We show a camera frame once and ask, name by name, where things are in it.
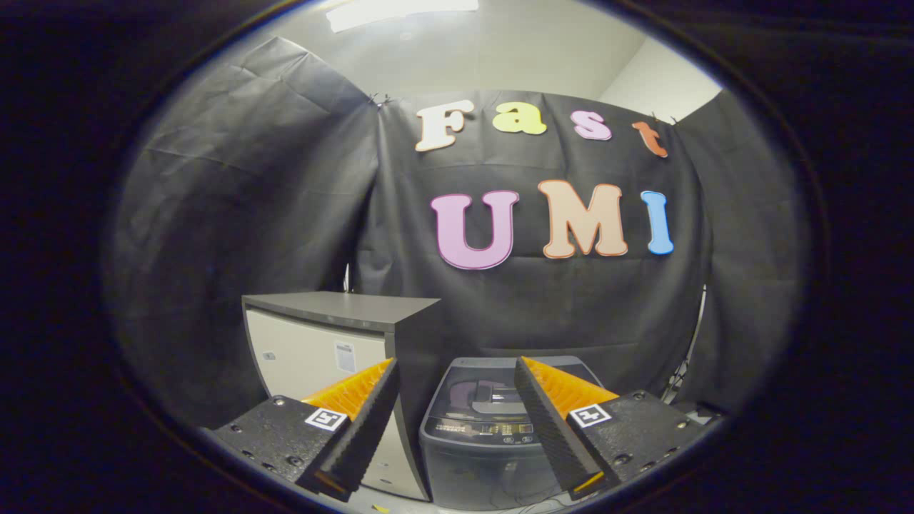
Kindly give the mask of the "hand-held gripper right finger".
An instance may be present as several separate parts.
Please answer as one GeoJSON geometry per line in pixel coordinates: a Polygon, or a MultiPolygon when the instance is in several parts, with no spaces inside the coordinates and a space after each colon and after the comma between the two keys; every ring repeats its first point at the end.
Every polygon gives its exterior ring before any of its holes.
{"type": "Polygon", "coordinates": [[[532,358],[517,358],[513,381],[571,500],[636,480],[705,435],[705,424],[644,390],[611,393],[532,358]]]}

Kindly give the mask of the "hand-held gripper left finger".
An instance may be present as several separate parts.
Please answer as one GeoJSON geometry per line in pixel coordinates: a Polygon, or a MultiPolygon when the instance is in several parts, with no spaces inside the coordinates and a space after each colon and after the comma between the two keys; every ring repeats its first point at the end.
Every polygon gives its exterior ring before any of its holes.
{"type": "Polygon", "coordinates": [[[271,399],[213,430],[226,451],[307,491],[349,501],[391,419],[401,387],[385,359],[306,399],[271,399]]]}

